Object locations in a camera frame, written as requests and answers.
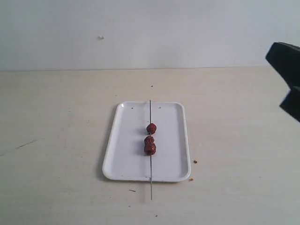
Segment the thin metal skewer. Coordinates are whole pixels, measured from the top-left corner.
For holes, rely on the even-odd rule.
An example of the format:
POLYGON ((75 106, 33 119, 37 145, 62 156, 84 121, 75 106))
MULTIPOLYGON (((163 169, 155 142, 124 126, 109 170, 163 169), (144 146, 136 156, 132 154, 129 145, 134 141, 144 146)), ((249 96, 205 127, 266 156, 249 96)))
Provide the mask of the thin metal skewer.
MULTIPOLYGON (((150 100, 150 124, 152 122, 151 116, 151 100, 150 100)), ((150 200, 153 201, 153 181, 152 181, 152 154, 150 153, 150 200)))

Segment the white rectangular tray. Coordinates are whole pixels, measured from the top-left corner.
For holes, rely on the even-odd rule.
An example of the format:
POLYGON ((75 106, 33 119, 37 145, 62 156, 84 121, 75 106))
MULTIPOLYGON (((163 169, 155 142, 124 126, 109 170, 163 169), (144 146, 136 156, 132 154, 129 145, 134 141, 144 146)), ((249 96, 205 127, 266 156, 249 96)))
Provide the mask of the white rectangular tray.
MULTIPOLYGON (((126 101, 117 106, 102 166, 110 180, 150 181, 150 156, 144 152, 150 103, 126 101)), ((181 182, 191 173, 184 106, 152 102, 152 123, 157 126, 152 156, 153 182, 181 182)))

